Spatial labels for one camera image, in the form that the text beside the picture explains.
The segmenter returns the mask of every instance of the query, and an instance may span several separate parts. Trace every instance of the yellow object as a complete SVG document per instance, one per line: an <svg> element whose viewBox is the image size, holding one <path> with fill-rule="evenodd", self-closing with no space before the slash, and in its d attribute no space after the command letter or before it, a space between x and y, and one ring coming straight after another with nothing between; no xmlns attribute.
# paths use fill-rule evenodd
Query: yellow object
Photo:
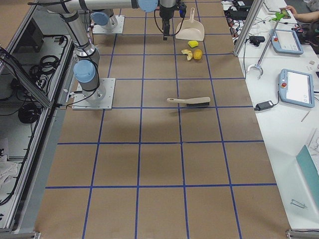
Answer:
<svg viewBox="0 0 319 239"><path fill-rule="evenodd" d="M193 53L191 50L184 49L181 51L182 54L187 55L187 60L190 61L193 58Z"/></svg>
<svg viewBox="0 0 319 239"><path fill-rule="evenodd" d="M195 60L200 60L203 55L203 52L200 49L196 49L193 53Z"/></svg>
<svg viewBox="0 0 319 239"><path fill-rule="evenodd" d="M194 47L198 46L198 41L189 41L189 42L188 42L188 45L189 45L191 48L194 48Z"/></svg>

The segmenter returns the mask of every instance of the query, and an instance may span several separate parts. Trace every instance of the metal mounting plate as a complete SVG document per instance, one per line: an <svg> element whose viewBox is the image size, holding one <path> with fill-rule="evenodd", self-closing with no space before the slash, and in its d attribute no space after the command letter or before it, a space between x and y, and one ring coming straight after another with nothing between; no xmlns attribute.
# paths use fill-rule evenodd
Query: metal mounting plate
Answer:
<svg viewBox="0 0 319 239"><path fill-rule="evenodd" d="M74 110L111 110L113 104L113 96L115 89L115 78L100 78L101 84L105 87L106 94L101 101L97 101L95 104L86 100L72 105ZM77 91L81 91L82 87L78 84ZM77 94L74 97L74 102L83 100L82 94Z"/></svg>
<svg viewBox="0 0 319 239"><path fill-rule="evenodd" d="M93 28L93 34L94 35L110 35L110 34L122 34L123 33L123 27L124 27L124 19L125 17L122 15L119 16L115 16L117 21L118 21L118 25L113 28L112 30L107 30L102 28L99 25L95 25Z"/></svg>

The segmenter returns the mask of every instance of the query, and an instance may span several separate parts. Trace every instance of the brush bristles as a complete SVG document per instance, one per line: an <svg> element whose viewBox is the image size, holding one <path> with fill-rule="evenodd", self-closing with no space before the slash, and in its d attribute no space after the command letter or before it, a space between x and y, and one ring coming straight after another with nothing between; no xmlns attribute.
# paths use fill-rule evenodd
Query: brush bristles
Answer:
<svg viewBox="0 0 319 239"><path fill-rule="evenodd" d="M197 104L186 104L187 107L205 107L209 106L209 102L197 103Z"/></svg>

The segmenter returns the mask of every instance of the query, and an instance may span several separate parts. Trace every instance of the beige dustpan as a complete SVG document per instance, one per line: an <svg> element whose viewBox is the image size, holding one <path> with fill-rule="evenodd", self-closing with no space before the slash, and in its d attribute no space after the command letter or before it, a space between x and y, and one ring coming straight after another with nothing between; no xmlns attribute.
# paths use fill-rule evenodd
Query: beige dustpan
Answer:
<svg viewBox="0 0 319 239"><path fill-rule="evenodd" d="M190 18L189 20L184 20L183 24L181 23L177 26L176 32L181 30L176 34L176 39L183 40L196 40L203 41L205 36L204 26L199 21L194 20L195 8L191 8L190 10Z"/></svg>

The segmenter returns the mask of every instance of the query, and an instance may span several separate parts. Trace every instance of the brush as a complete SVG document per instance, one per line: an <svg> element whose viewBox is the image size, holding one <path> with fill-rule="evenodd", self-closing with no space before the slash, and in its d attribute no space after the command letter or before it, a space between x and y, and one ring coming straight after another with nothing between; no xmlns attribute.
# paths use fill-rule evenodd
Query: brush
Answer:
<svg viewBox="0 0 319 239"><path fill-rule="evenodd" d="M187 107L205 107L205 106L209 106L210 97L199 97L199 98L191 98L191 99L168 98L167 102L183 103L183 104L186 104Z"/></svg>

